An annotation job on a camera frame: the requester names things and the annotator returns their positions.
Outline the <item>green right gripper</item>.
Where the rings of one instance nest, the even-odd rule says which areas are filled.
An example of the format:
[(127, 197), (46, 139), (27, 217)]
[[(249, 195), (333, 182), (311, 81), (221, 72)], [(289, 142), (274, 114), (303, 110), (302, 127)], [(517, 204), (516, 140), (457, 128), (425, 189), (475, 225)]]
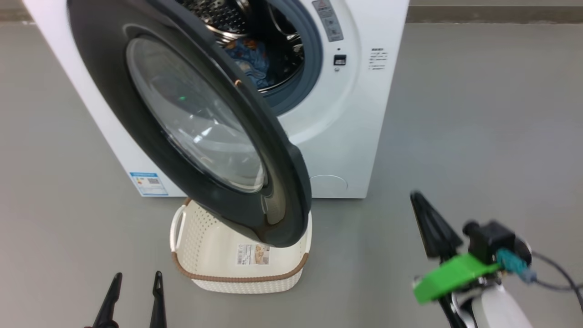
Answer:
[(484, 264), (470, 253), (457, 255), (463, 241), (444, 217), (420, 191), (410, 193), (410, 202), (425, 255), (429, 259), (449, 259), (414, 283), (418, 304), (435, 301), (501, 269), (500, 264)]

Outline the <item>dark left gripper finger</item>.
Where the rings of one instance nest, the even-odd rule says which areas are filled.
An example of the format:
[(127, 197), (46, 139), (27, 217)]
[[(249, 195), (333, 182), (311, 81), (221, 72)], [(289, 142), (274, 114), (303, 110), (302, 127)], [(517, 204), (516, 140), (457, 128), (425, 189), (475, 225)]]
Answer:
[(119, 325), (114, 320), (115, 304), (119, 299), (121, 285), (123, 280), (122, 272), (114, 275), (109, 289), (104, 297), (104, 301), (96, 315), (93, 328), (118, 328)]
[(157, 271), (153, 283), (153, 309), (150, 318), (150, 328), (167, 328), (166, 304), (164, 300), (163, 275)]

